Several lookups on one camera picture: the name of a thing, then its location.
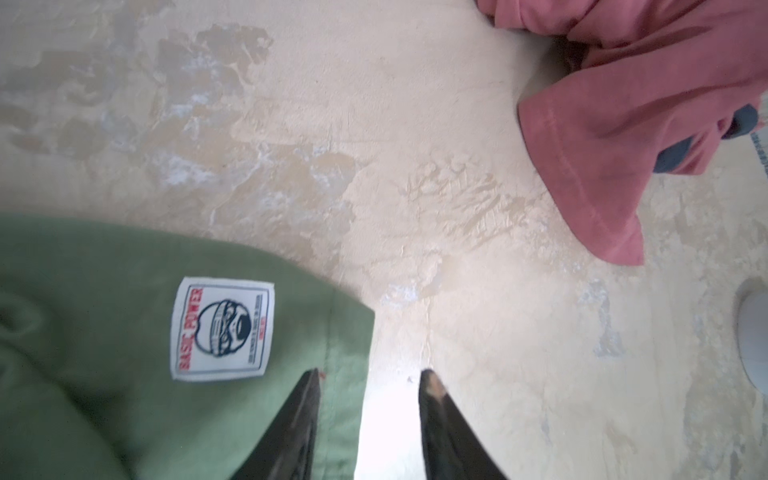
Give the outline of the pink red t-shirt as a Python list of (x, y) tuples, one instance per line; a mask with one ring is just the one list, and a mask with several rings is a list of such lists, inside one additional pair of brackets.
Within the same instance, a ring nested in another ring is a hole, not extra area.
[(597, 258), (644, 261), (652, 176), (699, 175), (751, 133), (767, 89), (763, 1), (481, 1), (499, 29), (559, 37), (571, 70), (517, 107), (531, 162)]

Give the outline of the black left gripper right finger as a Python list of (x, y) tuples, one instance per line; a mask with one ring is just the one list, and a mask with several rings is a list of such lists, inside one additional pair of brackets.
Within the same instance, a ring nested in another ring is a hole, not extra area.
[(431, 369), (421, 372), (418, 403), (428, 480), (507, 479)]

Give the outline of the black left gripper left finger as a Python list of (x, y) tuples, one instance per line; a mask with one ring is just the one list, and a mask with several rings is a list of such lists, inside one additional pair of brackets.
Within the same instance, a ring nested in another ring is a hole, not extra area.
[(309, 480), (320, 409), (320, 372), (303, 373), (232, 480)]

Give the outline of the green t-shirt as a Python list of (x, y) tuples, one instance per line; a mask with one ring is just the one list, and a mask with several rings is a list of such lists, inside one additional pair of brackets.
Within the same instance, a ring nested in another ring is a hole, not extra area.
[[(261, 378), (170, 374), (186, 276), (275, 285), (275, 353)], [(73, 219), (1, 218), (1, 475), (226, 479), (300, 375), (324, 372), (316, 479), (355, 472), (374, 314), (333, 285), (245, 246)]]

